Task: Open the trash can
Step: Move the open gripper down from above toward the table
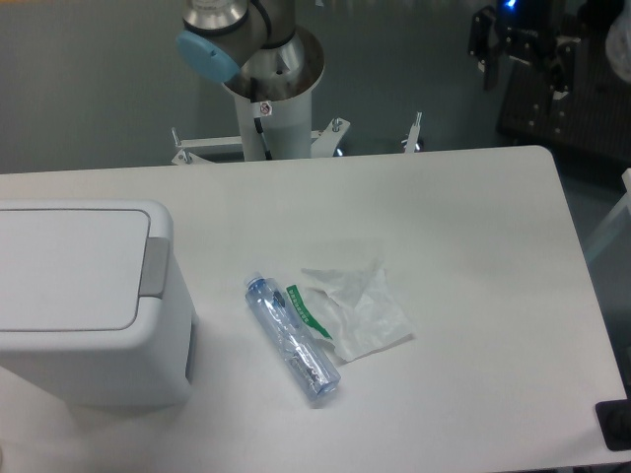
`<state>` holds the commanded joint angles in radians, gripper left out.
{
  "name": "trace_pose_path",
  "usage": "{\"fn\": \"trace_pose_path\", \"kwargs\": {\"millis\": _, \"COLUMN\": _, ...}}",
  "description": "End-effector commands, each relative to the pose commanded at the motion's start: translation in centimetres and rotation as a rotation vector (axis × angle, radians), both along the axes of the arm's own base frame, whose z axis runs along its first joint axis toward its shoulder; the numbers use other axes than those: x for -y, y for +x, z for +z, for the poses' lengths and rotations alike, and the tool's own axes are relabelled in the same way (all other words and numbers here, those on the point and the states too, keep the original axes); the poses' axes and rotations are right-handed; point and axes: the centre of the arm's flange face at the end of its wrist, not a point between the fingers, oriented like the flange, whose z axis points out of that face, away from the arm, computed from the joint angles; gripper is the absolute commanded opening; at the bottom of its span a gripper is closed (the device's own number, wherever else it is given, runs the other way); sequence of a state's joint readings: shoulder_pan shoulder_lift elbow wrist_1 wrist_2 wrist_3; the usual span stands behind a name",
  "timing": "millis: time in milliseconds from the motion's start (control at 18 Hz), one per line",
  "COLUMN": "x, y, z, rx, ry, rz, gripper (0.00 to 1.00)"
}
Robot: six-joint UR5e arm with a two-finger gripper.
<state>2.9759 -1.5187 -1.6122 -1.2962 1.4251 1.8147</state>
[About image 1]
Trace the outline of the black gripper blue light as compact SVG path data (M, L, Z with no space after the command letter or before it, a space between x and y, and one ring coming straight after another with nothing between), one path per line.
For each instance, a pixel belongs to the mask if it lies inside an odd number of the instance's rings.
M516 59L530 63L544 59L544 111L549 115L553 103L565 99L585 76L585 40L558 36L561 20L561 1L498 1L497 12L494 7L478 10L471 19L467 51L477 61L483 89L497 86L499 58L505 45L507 53ZM492 44L496 21L500 39Z

